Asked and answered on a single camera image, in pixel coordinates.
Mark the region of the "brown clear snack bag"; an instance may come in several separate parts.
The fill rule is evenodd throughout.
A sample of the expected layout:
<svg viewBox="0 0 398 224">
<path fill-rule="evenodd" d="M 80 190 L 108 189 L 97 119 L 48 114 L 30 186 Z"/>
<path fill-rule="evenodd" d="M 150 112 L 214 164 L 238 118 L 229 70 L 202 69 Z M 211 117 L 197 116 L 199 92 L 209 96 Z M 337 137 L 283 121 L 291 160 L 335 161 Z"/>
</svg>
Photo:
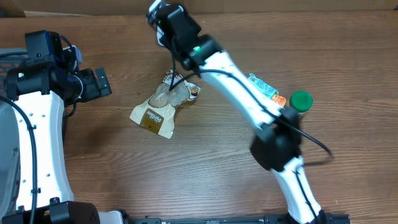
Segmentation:
<svg viewBox="0 0 398 224">
<path fill-rule="evenodd" d="M 173 77 L 172 71 L 167 70 L 155 93 L 132 110 L 130 120 L 170 139 L 175 129 L 174 118 L 177 108 L 186 102 L 195 101 L 201 92 L 199 86 L 188 81 L 178 84 L 171 90 L 170 85 L 182 78 L 179 73 Z"/>
</svg>

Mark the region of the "teal tissue pack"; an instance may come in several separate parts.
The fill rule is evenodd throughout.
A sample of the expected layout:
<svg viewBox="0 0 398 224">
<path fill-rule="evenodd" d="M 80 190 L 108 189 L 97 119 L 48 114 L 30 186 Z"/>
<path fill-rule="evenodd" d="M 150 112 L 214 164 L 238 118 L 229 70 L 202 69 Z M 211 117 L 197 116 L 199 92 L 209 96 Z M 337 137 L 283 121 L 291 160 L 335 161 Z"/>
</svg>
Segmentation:
<svg viewBox="0 0 398 224">
<path fill-rule="evenodd" d="M 274 95 L 277 95 L 279 92 L 274 87 L 270 86 L 257 76 L 254 73 L 250 73 L 248 76 L 248 80 L 266 97 L 272 99 Z"/>
</svg>

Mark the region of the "orange snack packet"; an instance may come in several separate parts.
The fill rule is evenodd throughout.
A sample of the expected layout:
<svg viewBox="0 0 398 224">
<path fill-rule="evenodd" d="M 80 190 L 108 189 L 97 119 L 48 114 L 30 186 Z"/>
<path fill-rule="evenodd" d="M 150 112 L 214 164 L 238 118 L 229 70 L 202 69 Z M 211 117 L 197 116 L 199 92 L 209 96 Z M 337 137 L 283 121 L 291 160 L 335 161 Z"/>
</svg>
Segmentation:
<svg viewBox="0 0 398 224">
<path fill-rule="evenodd" d="M 286 98 L 284 98 L 283 96 L 280 96 L 278 94 L 275 94 L 271 100 L 279 105 L 281 105 L 281 107 L 284 107 L 286 105 Z"/>
</svg>

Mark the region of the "green lid jar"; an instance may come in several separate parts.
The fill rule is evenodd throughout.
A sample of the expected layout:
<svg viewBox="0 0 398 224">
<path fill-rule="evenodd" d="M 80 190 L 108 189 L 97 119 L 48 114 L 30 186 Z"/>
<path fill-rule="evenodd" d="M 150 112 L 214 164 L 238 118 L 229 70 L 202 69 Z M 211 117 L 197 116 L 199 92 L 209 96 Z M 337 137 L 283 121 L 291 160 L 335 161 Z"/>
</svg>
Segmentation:
<svg viewBox="0 0 398 224">
<path fill-rule="evenodd" d="M 313 105 L 313 97 L 307 91 L 296 91 L 289 99 L 289 106 L 298 113 L 306 113 Z"/>
</svg>

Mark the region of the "small green white packet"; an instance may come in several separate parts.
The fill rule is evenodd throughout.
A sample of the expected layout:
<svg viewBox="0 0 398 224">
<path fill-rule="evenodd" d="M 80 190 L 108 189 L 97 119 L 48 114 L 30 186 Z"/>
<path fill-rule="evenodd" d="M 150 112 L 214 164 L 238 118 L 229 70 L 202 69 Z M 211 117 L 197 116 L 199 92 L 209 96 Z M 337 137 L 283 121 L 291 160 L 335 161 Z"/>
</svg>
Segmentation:
<svg viewBox="0 0 398 224">
<path fill-rule="evenodd" d="M 149 7 L 148 13 L 156 11 L 162 5 L 162 0 L 155 0 Z"/>
</svg>

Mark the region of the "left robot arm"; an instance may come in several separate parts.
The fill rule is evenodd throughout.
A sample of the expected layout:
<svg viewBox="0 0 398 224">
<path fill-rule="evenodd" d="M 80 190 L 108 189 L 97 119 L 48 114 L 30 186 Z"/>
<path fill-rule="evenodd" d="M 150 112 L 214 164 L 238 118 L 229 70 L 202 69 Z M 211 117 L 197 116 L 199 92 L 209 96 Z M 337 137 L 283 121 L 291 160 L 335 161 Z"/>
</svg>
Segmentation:
<svg viewBox="0 0 398 224">
<path fill-rule="evenodd" d="M 102 68 L 80 69 L 78 48 L 47 30 L 25 35 L 24 59 L 7 72 L 3 102 L 14 110 L 21 182 L 16 212 L 3 223 L 99 223 L 91 203 L 76 202 L 63 151 L 67 106 L 111 94 Z"/>
</svg>

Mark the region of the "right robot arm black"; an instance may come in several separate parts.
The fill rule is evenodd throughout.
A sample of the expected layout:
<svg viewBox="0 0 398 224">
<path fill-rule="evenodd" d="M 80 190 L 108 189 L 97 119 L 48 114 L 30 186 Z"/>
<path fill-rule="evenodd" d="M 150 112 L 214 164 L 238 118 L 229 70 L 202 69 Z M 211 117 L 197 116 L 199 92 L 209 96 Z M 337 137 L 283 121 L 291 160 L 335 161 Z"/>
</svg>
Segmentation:
<svg viewBox="0 0 398 224">
<path fill-rule="evenodd" d="M 246 119 L 255 134 L 251 154 L 276 177 L 287 202 L 288 221 L 326 223 L 306 178 L 300 150 L 302 138 L 318 140 L 300 130 L 299 114 L 259 91 L 212 36 L 200 33 L 201 27 L 182 5 L 154 1 L 146 19 L 173 61 L 218 89 Z"/>
</svg>

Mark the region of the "white barcode scanner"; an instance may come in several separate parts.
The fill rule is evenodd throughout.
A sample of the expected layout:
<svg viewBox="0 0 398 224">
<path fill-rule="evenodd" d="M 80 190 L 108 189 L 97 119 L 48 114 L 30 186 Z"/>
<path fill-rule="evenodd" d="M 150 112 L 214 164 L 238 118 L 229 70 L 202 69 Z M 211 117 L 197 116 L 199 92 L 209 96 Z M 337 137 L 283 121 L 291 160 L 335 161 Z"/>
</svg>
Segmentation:
<svg viewBox="0 0 398 224">
<path fill-rule="evenodd" d="M 165 47 L 165 45 L 164 45 L 164 41 L 165 41 L 164 32 L 163 32 L 163 30 L 162 30 L 159 26 L 157 26 L 156 35 L 157 35 L 157 42 L 158 42 L 158 44 L 159 44 L 161 47 Z"/>
</svg>

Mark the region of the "grey plastic mesh basket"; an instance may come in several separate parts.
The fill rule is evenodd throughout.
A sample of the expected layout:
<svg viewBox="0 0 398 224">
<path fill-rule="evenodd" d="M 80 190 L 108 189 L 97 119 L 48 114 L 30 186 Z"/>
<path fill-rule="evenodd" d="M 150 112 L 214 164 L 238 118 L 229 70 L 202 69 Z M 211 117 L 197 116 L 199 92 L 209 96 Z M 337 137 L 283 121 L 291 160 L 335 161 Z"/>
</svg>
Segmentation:
<svg viewBox="0 0 398 224">
<path fill-rule="evenodd" d="M 22 48 L 1 48 L 1 54 L 25 52 Z M 23 55 L 1 58 L 1 96 L 6 96 L 3 81 L 7 71 L 18 67 Z M 1 219 L 16 213 L 21 181 L 18 122 L 9 104 L 1 101 Z"/>
</svg>

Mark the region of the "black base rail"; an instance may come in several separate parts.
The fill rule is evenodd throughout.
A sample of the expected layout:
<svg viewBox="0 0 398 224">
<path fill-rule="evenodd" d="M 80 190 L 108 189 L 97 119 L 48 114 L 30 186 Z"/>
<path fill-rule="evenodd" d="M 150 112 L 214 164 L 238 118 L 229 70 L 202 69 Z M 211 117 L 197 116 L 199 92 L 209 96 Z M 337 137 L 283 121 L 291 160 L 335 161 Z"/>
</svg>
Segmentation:
<svg viewBox="0 0 398 224">
<path fill-rule="evenodd" d="M 263 217 L 238 217 L 238 218 L 188 218 L 162 220 L 160 218 L 127 218 L 128 224 L 288 224 L 297 223 L 288 214 L 264 215 Z M 350 224 L 349 215 L 334 215 L 325 213 L 318 222 L 326 224 Z"/>
</svg>

